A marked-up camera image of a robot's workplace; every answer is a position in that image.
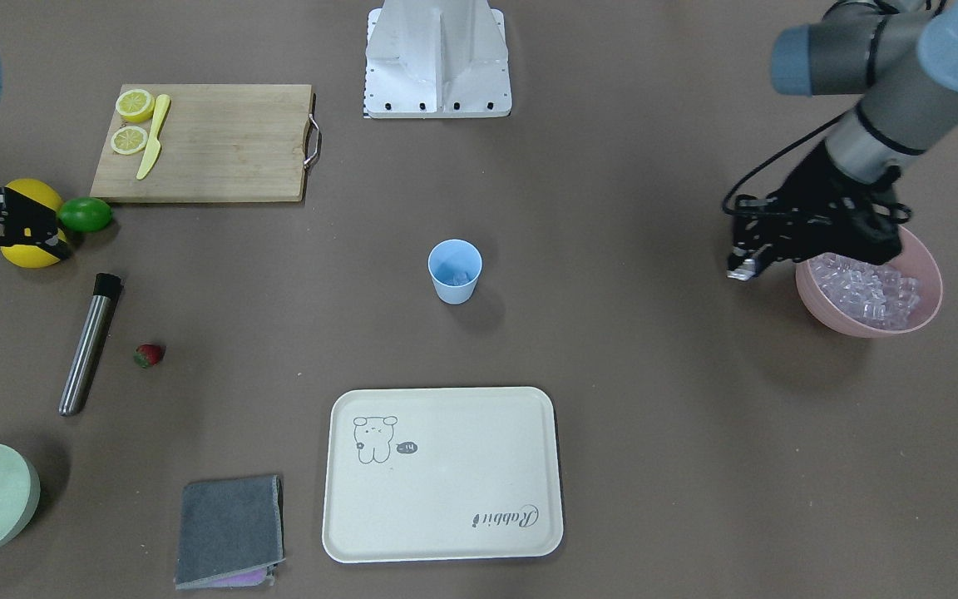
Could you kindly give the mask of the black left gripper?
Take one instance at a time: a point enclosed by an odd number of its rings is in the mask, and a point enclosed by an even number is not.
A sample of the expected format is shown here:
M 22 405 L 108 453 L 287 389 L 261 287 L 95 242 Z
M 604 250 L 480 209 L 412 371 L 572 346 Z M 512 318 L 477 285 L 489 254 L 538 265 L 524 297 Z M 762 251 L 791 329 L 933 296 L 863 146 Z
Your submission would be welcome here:
M 896 197 L 901 168 L 883 168 L 875 183 L 854 181 L 817 145 L 764 197 L 726 196 L 731 216 L 731 250 L 726 274 L 751 280 L 780 261 L 801 263 L 833 253 L 884 265 L 902 252 L 901 225 L 912 209 Z

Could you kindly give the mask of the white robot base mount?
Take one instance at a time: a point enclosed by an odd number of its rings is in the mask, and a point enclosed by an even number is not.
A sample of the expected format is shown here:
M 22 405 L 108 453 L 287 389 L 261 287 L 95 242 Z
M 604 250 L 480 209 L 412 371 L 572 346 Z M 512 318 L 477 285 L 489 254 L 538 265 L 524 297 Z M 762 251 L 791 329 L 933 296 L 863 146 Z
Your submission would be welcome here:
M 363 114 L 477 119 L 511 114 L 506 19 L 486 1 L 385 1 L 366 18 Z

